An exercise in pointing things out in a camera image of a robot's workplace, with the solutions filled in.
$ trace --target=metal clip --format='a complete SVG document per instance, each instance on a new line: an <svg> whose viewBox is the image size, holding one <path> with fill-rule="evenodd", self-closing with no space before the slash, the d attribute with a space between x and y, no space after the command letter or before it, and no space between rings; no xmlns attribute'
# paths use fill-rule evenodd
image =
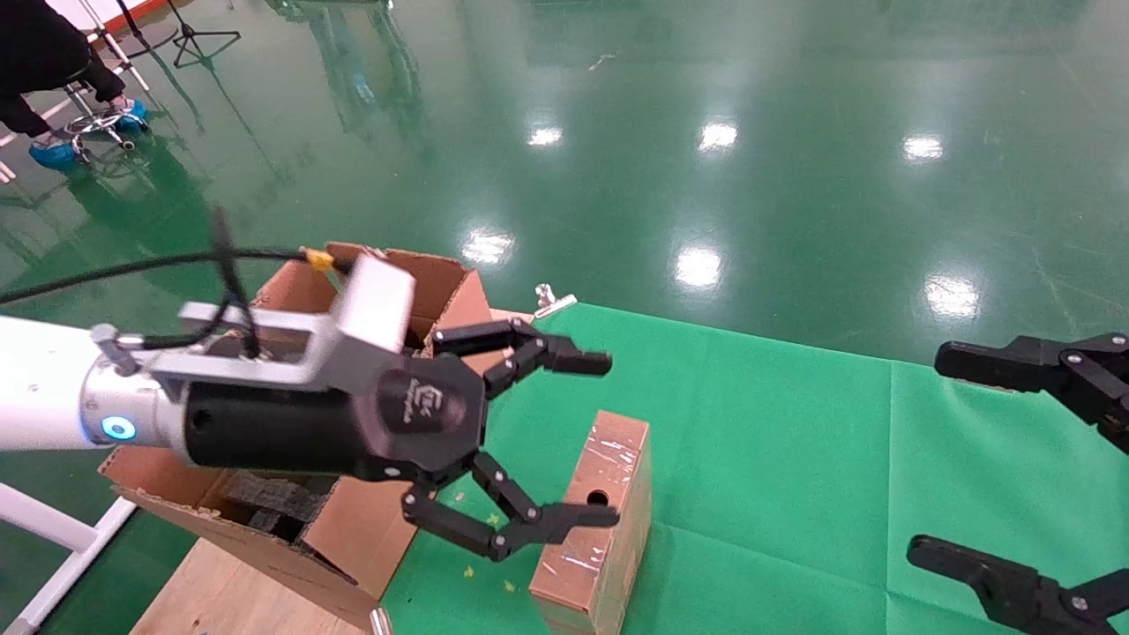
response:
<svg viewBox="0 0 1129 635"><path fill-rule="evenodd" d="M368 616L373 624L373 635L393 635L392 620L388 619L388 611L384 607L376 607Z"/></svg>
<svg viewBox="0 0 1129 635"><path fill-rule="evenodd" d="M558 298L553 295L553 288L544 284L537 285L534 292L537 294L537 306L541 307L533 313L534 320L548 318L562 308L572 306L577 302L576 296L572 294Z"/></svg>

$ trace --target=green epoxy floor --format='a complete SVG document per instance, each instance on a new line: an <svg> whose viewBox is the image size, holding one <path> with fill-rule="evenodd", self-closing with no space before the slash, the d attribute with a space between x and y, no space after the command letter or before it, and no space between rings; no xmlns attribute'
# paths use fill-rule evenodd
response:
<svg viewBox="0 0 1129 635"><path fill-rule="evenodd" d="M507 308L532 308L548 281L920 363L946 339L1124 327L1124 2L208 0L184 12L244 36L213 73L138 62L154 136L129 160L98 145L95 173L68 180L0 150L20 175L0 186L0 287L201 249L218 203L244 245L463 258ZM217 295L195 268L11 312L172 331L181 302ZM5 455L0 481L93 522L111 501L99 459ZM128 632L190 545L138 516L45 632ZM63 554L6 525L0 546L7 624Z"/></svg>

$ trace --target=tripod stand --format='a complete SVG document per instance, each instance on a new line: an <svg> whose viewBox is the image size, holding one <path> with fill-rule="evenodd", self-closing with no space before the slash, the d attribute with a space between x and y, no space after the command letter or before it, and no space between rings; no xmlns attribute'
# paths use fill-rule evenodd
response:
<svg viewBox="0 0 1129 635"><path fill-rule="evenodd" d="M133 15L130 14L130 9L125 6L124 0L117 0L117 8L121 9L122 16L125 18L125 24L130 27L130 33L133 34L132 40L126 38L121 43L122 51L126 58L132 59L150 53L154 49L166 44L176 35L176 27L172 25L158 23L148 25L143 29L139 27L138 23L133 21Z"/></svg>
<svg viewBox="0 0 1129 635"><path fill-rule="evenodd" d="M173 38L173 44L175 44L177 49L176 58L173 60L173 66L176 68L181 68L181 58L184 56L185 52L195 55L198 62L203 61L205 59L203 51L200 50L200 44L196 42L196 37L201 35L231 36L231 40L228 41L222 46L220 46L215 52L212 52L212 55L219 53L224 49L227 49L228 46L234 44L236 40L243 37L243 35L240 35L238 31L196 31L192 28L192 25L184 21L184 17L181 16L181 11L176 8L176 3L173 2L173 0L165 0L165 1L168 3L168 8L173 10L173 15L176 16L176 21L181 23L181 34ZM195 49L195 52L189 51L190 43L192 44L192 47Z"/></svg>

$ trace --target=small cardboard box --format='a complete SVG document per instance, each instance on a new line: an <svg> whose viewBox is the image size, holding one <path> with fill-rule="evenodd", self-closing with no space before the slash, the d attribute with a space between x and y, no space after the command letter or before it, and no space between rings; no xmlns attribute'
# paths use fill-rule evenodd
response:
<svg viewBox="0 0 1129 635"><path fill-rule="evenodd" d="M425 345L422 355L430 354L436 330L491 319L478 272L456 260L397 250L380 253L344 243L331 243L326 250L339 260L360 253L383 255L415 277L410 331ZM263 286L255 304L318 313L330 308L336 293L325 275L295 261ZM481 373L500 360L499 353L467 363ZM400 512L406 482L339 478L317 515L289 542L246 527L252 511L221 496L230 470L191 467L163 449L125 446L98 471L114 481L122 497L207 538L362 630L415 534Z"/></svg>
<svg viewBox="0 0 1129 635"><path fill-rule="evenodd" d="M546 546L530 593L554 635L616 635L650 531L647 423L601 410L564 502L613 505L620 522Z"/></svg>

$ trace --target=green cloth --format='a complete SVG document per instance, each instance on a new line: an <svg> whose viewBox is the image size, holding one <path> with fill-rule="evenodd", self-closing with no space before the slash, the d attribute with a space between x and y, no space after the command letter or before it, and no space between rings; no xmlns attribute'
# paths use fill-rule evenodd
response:
<svg viewBox="0 0 1129 635"><path fill-rule="evenodd" d="M1045 394L597 306L540 328L615 366L528 377L495 402L485 447L552 502L597 410L650 423L654 525L628 635L1012 633L905 562L917 533L1064 585L1129 564L1129 460ZM469 478L441 499L497 512ZM492 564L421 533L384 606L400 635L545 633L527 592L539 556Z"/></svg>

